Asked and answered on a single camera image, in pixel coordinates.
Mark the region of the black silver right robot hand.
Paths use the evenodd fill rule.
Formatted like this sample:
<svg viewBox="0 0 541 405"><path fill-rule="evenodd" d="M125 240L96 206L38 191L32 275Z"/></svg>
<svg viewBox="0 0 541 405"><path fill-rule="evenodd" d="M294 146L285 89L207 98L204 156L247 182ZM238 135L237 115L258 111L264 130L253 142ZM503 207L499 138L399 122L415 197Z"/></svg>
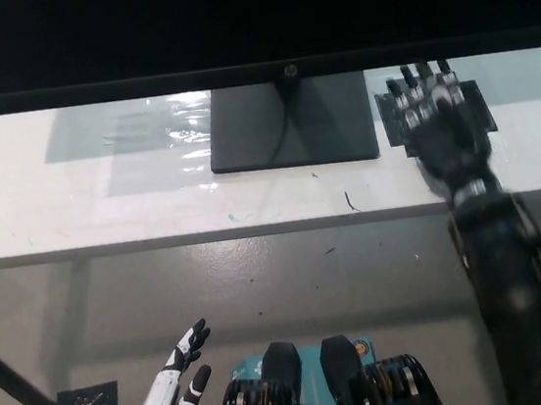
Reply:
<svg viewBox="0 0 541 405"><path fill-rule="evenodd" d="M469 104L449 63L439 60L439 73L427 62L400 67L403 83L386 81L388 93L418 165L436 193L450 204L502 189L490 169L488 130Z"/></svg>

